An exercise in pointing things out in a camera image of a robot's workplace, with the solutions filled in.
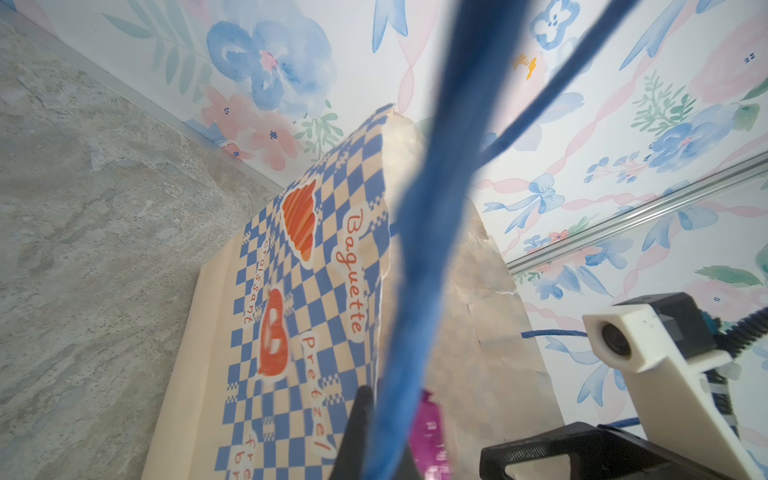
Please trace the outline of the purple grape gummy bag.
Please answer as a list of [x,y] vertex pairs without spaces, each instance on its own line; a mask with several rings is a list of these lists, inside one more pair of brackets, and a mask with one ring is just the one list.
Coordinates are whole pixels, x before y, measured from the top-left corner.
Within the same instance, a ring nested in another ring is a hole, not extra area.
[[409,436],[409,446],[416,468],[424,479],[452,478],[441,409],[427,390],[422,391]]

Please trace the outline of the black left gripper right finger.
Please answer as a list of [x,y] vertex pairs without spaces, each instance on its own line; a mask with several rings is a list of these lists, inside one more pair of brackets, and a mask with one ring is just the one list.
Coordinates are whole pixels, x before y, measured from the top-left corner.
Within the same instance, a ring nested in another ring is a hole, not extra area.
[[571,479],[724,479],[726,476],[611,426],[569,424],[481,451],[482,479],[510,479],[510,465],[565,456]]

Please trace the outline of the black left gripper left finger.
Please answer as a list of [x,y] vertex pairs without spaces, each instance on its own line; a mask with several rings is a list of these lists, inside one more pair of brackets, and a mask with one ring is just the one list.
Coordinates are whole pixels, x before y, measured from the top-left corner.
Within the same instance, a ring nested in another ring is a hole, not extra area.
[[375,412],[375,396],[370,385],[358,388],[330,480],[363,478],[365,454]]

